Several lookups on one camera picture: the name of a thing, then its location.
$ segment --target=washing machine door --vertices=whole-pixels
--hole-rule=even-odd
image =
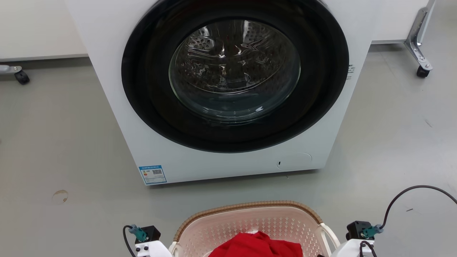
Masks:
[[[348,66],[342,29],[319,0],[162,0],[126,45],[122,82],[162,136],[246,152],[321,119]]]

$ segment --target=red cloth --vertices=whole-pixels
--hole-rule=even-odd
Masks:
[[[300,244],[272,240],[262,232],[239,233],[223,243],[209,257],[303,257]]]

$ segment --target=black cable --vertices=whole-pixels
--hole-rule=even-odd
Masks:
[[[390,208],[392,207],[392,204],[393,204],[402,194],[408,192],[409,190],[413,190],[413,189],[416,189],[416,188],[430,188],[430,189],[434,189],[434,190],[440,191],[441,193],[447,195],[450,199],[452,199],[452,200],[457,204],[457,200],[456,200],[450,193],[444,191],[444,190],[441,189],[441,188],[437,188],[437,187],[433,187],[433,186],[427,186],[427,185],[420,185],[420,186],[409,187],[409,188],[403,190],[401,193],[399,193],[399,194],[392,200],[392,202],[390,202],[389,206],[387,207],[386,215],[384,216],[383,225],[380,226],[379,229],[383,229],[384,226],[386,225],[387,216],[389,215],[389,211],[390,211]]]
[[[373,246],[367,241],[360,242],[360,257],[363,257],[363,252],[362,252],[362,247],[364,247],[363,244],[366,244],[368,246],[368,248],[372,251],[373,257],[377,257],[376,253],[374,252]]]
[[[132,257],[136,257],[135,254],[133,253],[132,249],[130,248],[130,245],[128,244],[127,236],[125,235],[125,229],[126,229],[126,228],[132,229],[132,226],[126,225],[126,226],[124,226],[124,228],[122,229],[122,234],[124,234],[125,245],[127,246],[127,249],[128,249],[128,251],[130,252],[130,254],[132,255]]]

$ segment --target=white wall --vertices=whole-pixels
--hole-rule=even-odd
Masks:
[[[427,6],[429,0],[384,0],[373,41],[405,40],[411,30],[419,9]]]
[[[3,0],[0,61],[86,56],[64,0]]]

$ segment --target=qr code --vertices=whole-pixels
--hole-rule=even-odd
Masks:
[[[152,174],[154,174],[154,175],[162,174],[162,170],[152,170]]]

